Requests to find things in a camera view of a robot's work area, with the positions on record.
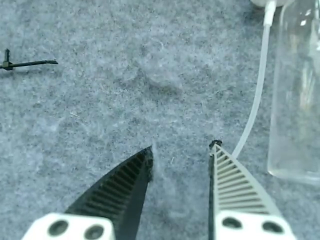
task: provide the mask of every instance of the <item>ribbed gripper pad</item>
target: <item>ribbed gripper pad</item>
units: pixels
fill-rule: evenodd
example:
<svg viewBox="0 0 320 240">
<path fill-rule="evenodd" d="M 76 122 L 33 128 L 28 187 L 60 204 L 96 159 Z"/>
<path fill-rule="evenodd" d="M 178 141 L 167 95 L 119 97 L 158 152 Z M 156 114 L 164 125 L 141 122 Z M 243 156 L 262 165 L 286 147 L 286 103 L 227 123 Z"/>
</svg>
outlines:
<svg viewBox="0 0 320 240">
<path fill-rule="evenodd" d="M 152 168 L 153 153 L 150 146 L 103 176 L 65 213 L 110 219 L 117 240 L 134 240 L 147 186 L 152 178 Z"/>
</svg>

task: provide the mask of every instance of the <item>gray felt surface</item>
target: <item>gray felt surface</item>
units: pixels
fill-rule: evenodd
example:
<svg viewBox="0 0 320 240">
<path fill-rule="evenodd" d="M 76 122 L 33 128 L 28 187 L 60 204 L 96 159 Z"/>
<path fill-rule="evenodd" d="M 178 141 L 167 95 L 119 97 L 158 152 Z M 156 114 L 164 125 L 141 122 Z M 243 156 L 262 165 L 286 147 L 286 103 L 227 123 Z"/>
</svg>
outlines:
<svg viewBox="0 0 320 240">
<path fill-rule="evenodd" d="M 138 240 L 208 238 L 208 144 L 232 152 L 252 105 L 263 12 L 249 0 L 2 0 L 0 239 L 62 212 L 151 144 Z M 320 239 L 319 188 L 266 170 L 278 23 L 254 129 L 239 156 L 304 240 Z"/>
</svg>

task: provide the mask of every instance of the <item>clear plastic bottle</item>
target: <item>clear plastic bottle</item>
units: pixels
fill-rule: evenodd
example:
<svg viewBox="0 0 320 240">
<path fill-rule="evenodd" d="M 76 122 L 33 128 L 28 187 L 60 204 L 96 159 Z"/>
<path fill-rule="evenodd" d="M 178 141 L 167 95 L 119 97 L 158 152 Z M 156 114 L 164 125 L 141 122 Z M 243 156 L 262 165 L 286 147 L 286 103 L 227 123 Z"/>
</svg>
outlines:
<svg viewBox="0 0 320 240">
<path fill-rule="evenodd" d="M 320 0 L 282 9 L 274 74 L 268 171 L 320 184 Z"/>
</svg>

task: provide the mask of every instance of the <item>black zip tie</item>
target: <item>black zip tie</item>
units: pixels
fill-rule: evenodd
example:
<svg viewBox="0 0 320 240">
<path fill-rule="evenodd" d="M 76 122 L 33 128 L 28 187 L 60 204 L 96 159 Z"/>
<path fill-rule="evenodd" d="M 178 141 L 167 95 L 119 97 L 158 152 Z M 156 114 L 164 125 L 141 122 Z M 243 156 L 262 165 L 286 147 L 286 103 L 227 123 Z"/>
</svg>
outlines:
<svg viewBox="0 0 320 240">
<path fill-rule="evenodd" d="M 0 65 L 0 69 L 11 71 L 14 68 L 19 68 L 19 67 L 27 67 L 27 66 L 42 65 L 42 64 L 58 64 L 58 62 L 55 60 L 12 63 L 9 61 L 9 58 L 10 58 L 10 50 L 6 49 L 4 52 L 4 61 L 2 62 L 2 66 Z"/>
</svg>

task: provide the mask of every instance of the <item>mounting hole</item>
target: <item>mounting hole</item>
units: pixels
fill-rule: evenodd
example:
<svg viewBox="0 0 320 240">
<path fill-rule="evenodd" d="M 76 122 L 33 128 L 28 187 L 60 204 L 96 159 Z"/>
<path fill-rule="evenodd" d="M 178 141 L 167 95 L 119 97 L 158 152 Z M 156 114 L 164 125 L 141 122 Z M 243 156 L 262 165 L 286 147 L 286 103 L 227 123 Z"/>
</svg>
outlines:
<svg viewBox="0 0 320 240">
<path fill-rule="evenodd" d="M 63 234 L 67 230 L 67 228 L 68 222 L 66 222 L 65 220 L 59 220 L 51 224 L 48 232 L 52 237 L 56 237 Z"/>
<path fill-rule="evenodd" d="M 88 240 L 99 239 L 104 234 L 104 228 L 100 225 L 93 225 L 85 231 L 84 237 Z"/>
<path fill-rule="evenodd" d="M 281 234 L 284 232 L 283 228 L 279 224 L 274 223 L 272 221 L 266 221 L 262 225 L 262 228 L 266 232 L 271 232 L 271 233 L 276 233 L 276 234 Z"/>
<path fill-rule="evenodd" d="M 241 229 L 242 224 L 239 220 L 235 219 L 234 217 L 227 217 L 223 219 L 222 225 L 231 228 L 231 229 Z"/>
</svg>

